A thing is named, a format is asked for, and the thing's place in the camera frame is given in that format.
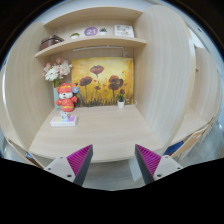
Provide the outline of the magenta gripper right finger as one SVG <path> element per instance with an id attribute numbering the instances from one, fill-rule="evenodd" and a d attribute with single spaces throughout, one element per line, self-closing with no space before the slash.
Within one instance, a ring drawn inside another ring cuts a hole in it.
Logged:
<path id="1" fill-rule="evenodd" d="M 138 144 L 135 145 L 135 156 L 145 184 L 150 184 L 182 169 L 182 166 L 169 155 L 160 156 Z"/>

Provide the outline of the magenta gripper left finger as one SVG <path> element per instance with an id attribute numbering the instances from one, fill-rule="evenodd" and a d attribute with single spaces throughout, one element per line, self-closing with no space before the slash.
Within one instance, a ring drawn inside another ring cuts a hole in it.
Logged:
<path id="1" fill-rule="evenodd" d="M 93 145 L 88 145 L 69 156 L 59 156 L 44 168 L 56 176 L 82 186 L 93 156 Z"/>

